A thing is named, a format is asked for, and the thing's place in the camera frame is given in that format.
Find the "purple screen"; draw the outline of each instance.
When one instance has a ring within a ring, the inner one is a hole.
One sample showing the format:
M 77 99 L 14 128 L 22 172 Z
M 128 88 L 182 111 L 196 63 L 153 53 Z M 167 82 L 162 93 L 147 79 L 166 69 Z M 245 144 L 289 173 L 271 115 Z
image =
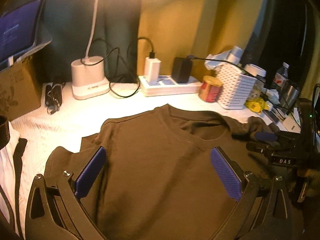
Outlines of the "purple screen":
M 0 62 L 33 45 L 41 2 L 32 1 L 0 18 Z

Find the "lit lamp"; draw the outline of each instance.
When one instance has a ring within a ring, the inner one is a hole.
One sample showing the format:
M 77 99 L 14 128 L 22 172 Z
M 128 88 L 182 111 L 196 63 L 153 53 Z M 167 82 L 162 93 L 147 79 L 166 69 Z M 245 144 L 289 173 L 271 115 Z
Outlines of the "lit lamp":
M 104 60 L 101 56 L 89 57 L 94 35 L 99 0 L 94 1 L 91 35 L 83 59 L 71 63 L 72 92 L 76 99 L 83 100 L 103 95 L 109 91 L 109 81 L 104 73 Z

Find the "metal screw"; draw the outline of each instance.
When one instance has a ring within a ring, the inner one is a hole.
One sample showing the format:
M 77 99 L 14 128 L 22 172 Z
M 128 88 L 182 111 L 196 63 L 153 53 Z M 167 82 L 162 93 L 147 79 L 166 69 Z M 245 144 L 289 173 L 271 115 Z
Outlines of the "metal screw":
M 244 173 L 244 175 L 245 175 L 246 177 L 248 177 L 251 173 L 252 173 L 251 171 L 246 171 L 246 172 Z
M 39 180 L 39 179 L 41 179 L 41 174 L 37 174 L 37 175 L 35 176 L 35 180 Z
M 63 176 L 65 176 L 65 177 L 69 177 L 70 175 L 71 175 L 70 171 L 64 171 L 63 172 Z
M 277 181 L 282 181 L 283 178 L 282 178 L 282 176 L 280 176 L 280 175 L 276 175 L 276 180 L 277 180 Z

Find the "bottle label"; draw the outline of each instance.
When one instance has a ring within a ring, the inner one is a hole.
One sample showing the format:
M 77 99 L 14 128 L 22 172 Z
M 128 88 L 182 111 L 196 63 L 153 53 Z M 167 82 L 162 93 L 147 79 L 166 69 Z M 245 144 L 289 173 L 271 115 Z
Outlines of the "bottle label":
M 284 76 L 276 73 L 275 79 L 273 80 L 274 83 L 276 83 L 279 87 L 282 87 L 285 81 L 286 78 Z

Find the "white tablecloth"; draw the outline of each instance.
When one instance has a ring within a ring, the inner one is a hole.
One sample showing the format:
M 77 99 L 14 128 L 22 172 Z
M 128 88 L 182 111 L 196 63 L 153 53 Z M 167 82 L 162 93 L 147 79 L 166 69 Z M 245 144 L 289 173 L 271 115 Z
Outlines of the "white tablecloth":
M 122 95 L 129 95 L 136 88 L 135 84 L 116 84 L 114 90 Z M 79 101 L 73 98 L 71 84 L 67 83 L 62 90 L 63 104 L 60 111 L 54 115 L 47 114 L 44 105 L 12 122 L 15 130 L 22 138 L 28 140 L 23 155 L 23 167 L 20 186 L 20 219 L 24 232 L 25 214 L 29 191 L 36 174 L 44 173 L 46 161 L 51 152 L 58 146 L 63 146 L 71 152 L 78 152 L 81 138 L 98 133 L 103 122 L 109 118 L 121 118 L 139 114 L 155 107 L 170 104 L 179 109 L 189 111 L 215 111 L 221 115 L 246 123 L 250 116 L 259 116 L 249 109 L 225 110 L 217 103 L 205 103 L 197 94 L 145 97 L 138 92 L 131 98 L 119 99 L 113 93 Z M 267 125 L 271 120 L 260 115 Z

